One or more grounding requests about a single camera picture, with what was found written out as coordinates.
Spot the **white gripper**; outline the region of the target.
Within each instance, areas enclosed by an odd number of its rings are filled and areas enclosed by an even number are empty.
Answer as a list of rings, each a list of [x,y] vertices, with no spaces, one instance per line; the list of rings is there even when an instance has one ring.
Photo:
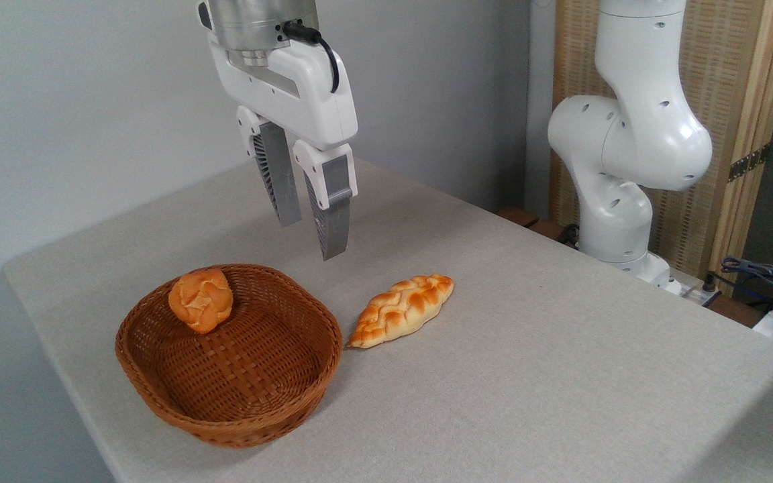
[[[347,142],[357,134],[358,123],[342,58],[334,55],[340,85],[332,92],[331,62],[320,46],[291,41],[270,52],[266,66],[244,64],[242,55],[220,46],[215,34],[209,34],[209,48],[221,84],[239,105],[236,116],[246,155],[261,175],[278,222],[287,227],[301,220],[289,131],[300,138],[293,155],[306,176],[323,260],[344,253],[350,203],[358,195]]]

